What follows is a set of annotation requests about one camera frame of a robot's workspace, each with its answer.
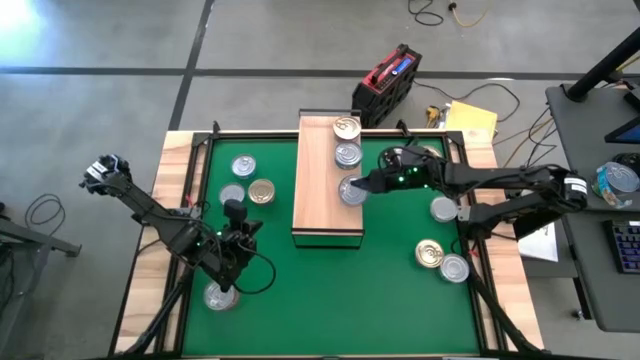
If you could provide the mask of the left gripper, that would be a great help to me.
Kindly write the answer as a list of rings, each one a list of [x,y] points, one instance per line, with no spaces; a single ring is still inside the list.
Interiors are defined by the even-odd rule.
[[[199,266],[228,293],[242,271],[257,254],[254,235],[263,226],[262,221],[245,221],[247,209],[236,199],[228,199],[223,205],[223,214],[230,222],[221,231],[205,228],[199,243]]]

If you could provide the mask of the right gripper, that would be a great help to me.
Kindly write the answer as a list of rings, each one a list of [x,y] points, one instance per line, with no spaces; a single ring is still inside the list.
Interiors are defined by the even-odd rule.
[[[419,146],[388,147],[378,156],[379,173],[356,178],[350,185],[369,193],[432,188],[443,190],[443,159]]]

